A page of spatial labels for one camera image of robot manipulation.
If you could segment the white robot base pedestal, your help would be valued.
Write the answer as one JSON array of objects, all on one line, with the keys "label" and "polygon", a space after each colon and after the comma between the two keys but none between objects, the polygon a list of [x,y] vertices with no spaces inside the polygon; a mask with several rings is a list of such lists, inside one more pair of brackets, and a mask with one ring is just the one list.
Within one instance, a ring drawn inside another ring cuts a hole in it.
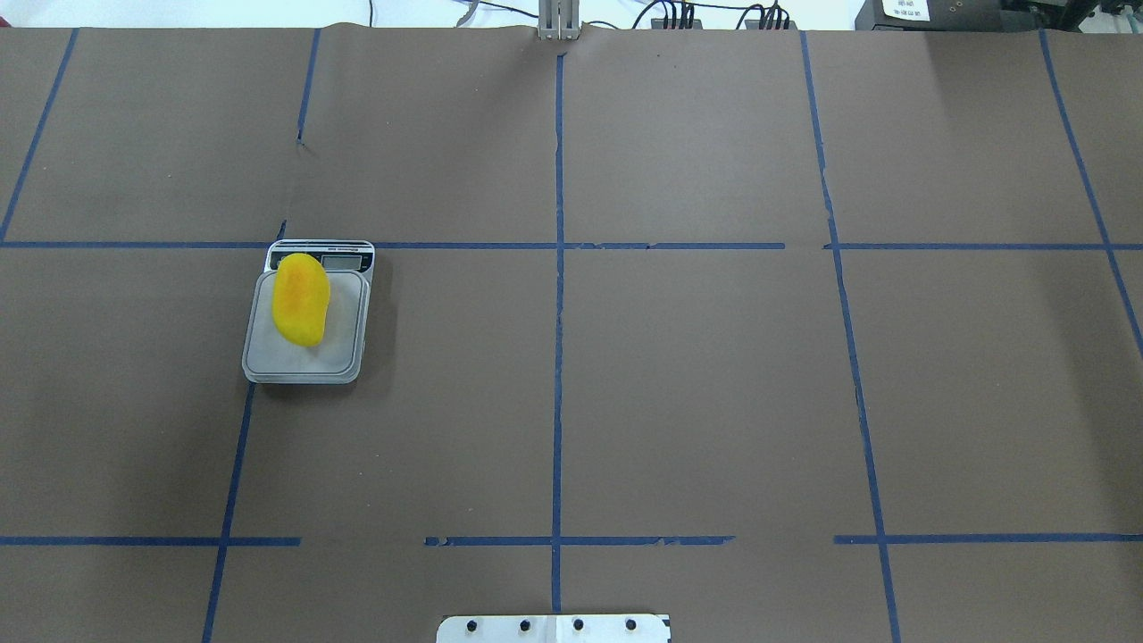
[{"label": "white robot base pedestal", "polygon": [[671,642],[668,614],[455,614],[437,642]]}]

